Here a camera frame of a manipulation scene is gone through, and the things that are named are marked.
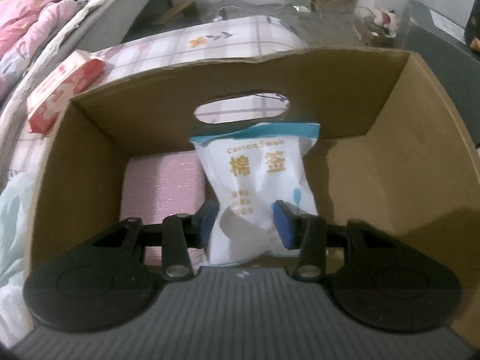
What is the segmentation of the red white tissue pack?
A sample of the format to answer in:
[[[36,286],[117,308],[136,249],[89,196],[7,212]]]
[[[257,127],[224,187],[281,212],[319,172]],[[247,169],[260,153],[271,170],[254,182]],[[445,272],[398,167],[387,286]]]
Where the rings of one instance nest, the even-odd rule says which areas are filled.
[[[105,62],[83,50],[72,52],[27,98],[31,133],[46,134],[69,101],[102,74]]]

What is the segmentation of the dark cabinet at right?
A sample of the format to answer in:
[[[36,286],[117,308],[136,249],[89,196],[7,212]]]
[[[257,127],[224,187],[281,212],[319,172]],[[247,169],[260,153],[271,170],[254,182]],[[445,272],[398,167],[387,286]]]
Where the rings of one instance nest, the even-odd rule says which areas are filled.
[[[479,136],[479,57],[435,26],[430,9],[409,1],[398,35],[400,47],[418,53],[439,79],[474,140]]]

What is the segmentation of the plush toy on floor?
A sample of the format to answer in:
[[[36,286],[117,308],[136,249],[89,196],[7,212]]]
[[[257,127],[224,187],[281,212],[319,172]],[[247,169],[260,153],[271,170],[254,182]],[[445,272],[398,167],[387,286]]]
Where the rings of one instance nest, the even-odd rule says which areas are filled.
[[[395,38],[400,29],[400,17],[393,10],[358,7],[354,17],[376,37]]]

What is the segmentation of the white cotton swab bag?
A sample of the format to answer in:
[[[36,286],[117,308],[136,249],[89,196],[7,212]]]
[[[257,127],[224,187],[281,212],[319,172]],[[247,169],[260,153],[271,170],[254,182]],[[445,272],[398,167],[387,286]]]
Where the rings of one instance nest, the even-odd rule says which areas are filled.
[[[190,141],[219,202],[208,242],[208,261],[222,266],[264,254],[293,257],[274,226],[272,204],[296,214],[317,213],[304,156],[317,144],[315,123],[258,123],[232,133]]]

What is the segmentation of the pink foam pack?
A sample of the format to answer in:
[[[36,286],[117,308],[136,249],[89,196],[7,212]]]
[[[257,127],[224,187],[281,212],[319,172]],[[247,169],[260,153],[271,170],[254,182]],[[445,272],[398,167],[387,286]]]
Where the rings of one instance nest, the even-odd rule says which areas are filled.
[[[129,160],[120,218],[159,224],[170,215],[192,215],[205,201],[205,176],[194,151],[154,154]]]

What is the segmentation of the grey sofa edge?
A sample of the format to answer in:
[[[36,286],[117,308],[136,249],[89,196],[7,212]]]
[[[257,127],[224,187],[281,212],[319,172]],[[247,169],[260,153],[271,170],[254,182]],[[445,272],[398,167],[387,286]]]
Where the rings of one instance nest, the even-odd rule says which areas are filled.
[[[89,0],[50,43],[55,57],[95,52],[120,44],[150,0]]]

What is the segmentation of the brown cardboard box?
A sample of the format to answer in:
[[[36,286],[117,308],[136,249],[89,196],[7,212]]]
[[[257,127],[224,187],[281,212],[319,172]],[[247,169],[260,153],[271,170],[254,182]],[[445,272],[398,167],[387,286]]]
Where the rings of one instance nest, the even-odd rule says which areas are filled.
[[[422,58],[186,63],[61,113],[23,359],[475,359],[479,155]]]

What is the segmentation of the pale green plastic bag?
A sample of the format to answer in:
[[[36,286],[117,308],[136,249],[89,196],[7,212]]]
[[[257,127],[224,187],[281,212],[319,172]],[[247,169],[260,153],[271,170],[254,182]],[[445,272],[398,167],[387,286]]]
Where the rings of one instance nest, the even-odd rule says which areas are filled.
[[[12,347],[29,332],[23,287],[27,222],[37,175],[15,175],[1,192],[1,342]]]

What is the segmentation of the pink grey floral quilt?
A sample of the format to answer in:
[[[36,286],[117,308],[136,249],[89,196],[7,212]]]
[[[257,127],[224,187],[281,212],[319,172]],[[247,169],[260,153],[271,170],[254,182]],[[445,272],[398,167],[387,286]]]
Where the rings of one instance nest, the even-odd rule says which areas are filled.
[[[10,94],[40,47],[77,9],[77,0],[1,0],[1,98]]]

